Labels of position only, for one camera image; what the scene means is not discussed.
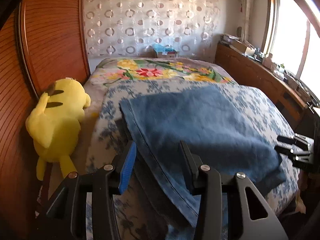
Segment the blue denim jeans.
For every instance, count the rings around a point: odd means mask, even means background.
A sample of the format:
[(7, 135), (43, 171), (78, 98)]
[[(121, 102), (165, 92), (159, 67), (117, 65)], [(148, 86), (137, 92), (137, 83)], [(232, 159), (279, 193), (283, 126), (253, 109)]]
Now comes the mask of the blue denim jeans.
[(147, 169), (136, 176), (170, 217), (166, 239), (191, 239), (199, 214), (200, 198), (185, 187), (181, 141), (221, 173), (244, 172), (263, 196), (286, 181), (274, 137), (266, 135), (285, 120), (275, 122), (279, 111), (257, 88), (208, 85), (124, 99), (119, 106)]

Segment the wooden side cabinet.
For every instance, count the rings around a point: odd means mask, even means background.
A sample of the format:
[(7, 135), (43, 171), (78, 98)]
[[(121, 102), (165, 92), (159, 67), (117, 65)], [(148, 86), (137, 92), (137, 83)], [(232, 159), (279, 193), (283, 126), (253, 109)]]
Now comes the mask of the wooden side cabinet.
[(291, 125), (297, 126), (303, 119), (313, 117), (313, 112), (298, 92), (275, 77), (262, 64), (222, 43), (217, 45), (215, 63), (226, 70), (238, 84), (259, 88)]

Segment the white bottle on cabinet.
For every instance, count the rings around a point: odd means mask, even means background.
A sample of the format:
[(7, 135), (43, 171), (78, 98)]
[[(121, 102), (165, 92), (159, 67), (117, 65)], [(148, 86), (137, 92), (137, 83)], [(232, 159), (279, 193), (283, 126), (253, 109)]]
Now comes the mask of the white bottle on cabinet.
[(263, 62), (262, 62), (263, 66), (264, 66), (265, 68), (269, 69), (269, 70), (271, 70), (272, 67), (273, 67), (272, 57), (273, 57), (273, 54), (272, 54), (272, 53), (268, 53), (268, 54), (264, 57)]

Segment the blue floral white quilt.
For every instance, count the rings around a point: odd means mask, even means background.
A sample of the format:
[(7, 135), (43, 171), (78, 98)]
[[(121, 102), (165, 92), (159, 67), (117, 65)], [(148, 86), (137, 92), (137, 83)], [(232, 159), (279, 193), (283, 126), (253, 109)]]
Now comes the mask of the blue floral white quilt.
[(85, 85), (95, 121), (86, 170), (137, 144), (128, 189), (114, 198), (121, 239), (191, 239), (200, 198), (185, 187), (179, 142), (221, 173), (242, 171), (279, 215), (298, 190), (298, 170), (274, 151), (293, 130), (271, 100), (248, 86), (183, 80)]

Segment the yellow plush toy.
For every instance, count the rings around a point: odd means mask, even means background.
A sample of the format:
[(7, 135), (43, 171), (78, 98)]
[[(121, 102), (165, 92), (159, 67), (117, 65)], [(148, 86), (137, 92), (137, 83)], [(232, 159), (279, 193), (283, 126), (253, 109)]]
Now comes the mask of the yellow plush toy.
[(37, 179), (42, 181), (47, 163), (59, 163), (64, 177), (75, 172), (71, 160), (91, 98), (80, 82), (72, 78), (55, 81), (39, 98), (25, 121), (39, 158)]

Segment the cardboard box on cabinet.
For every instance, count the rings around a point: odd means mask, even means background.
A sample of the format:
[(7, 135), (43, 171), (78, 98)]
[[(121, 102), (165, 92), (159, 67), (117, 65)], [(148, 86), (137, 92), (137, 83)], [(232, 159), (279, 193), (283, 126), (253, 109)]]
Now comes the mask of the cardboard box on cabinet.
[(243, 54), (253, 55), (255, 53), (255, 48), (250, 44), (242, 43), (238, 40), (233, 40), (231, 46), (236, 48)]

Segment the colourful floral bed blanket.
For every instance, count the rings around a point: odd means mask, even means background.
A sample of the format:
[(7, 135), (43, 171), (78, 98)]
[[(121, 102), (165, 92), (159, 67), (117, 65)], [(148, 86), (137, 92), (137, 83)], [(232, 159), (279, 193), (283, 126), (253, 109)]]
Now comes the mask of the colourful floral bed blanket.
[(216, 64), (181, 57), (104, 59), (97, 65), (89, 81), (92, 85), (108, 86), (123, 80), (160, 79), (236, 83), (222, 67)]

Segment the blue tissue box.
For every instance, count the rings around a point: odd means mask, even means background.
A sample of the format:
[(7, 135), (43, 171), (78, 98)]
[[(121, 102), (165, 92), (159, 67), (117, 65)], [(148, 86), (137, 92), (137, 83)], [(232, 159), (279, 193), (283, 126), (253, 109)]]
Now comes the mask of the blue tissue box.
[(156, 43), (152, 47), (157, 58), (176, 58), (179, 55), (172, 46), (162, 46)]

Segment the wooden slatted wardrobe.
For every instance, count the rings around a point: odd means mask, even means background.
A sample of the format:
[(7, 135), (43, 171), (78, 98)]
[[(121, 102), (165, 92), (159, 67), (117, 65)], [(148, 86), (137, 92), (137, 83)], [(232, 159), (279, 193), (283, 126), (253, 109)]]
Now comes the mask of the wooden slatted wardrobe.
[(58, 79), (90, 75), (82, 0), (1, 0), (1, 239), (28, 239), (41, 183), (25, 120)]

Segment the circle pattern sheer curtain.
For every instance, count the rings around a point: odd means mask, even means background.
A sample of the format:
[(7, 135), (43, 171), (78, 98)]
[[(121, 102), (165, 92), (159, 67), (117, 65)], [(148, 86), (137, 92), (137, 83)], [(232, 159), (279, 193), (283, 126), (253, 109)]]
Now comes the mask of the circle pattern sheer curtain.
[(84, 0), (90, 57), (148, 56), (154, 48), (202, 57), (212, 46), (219, 0)]

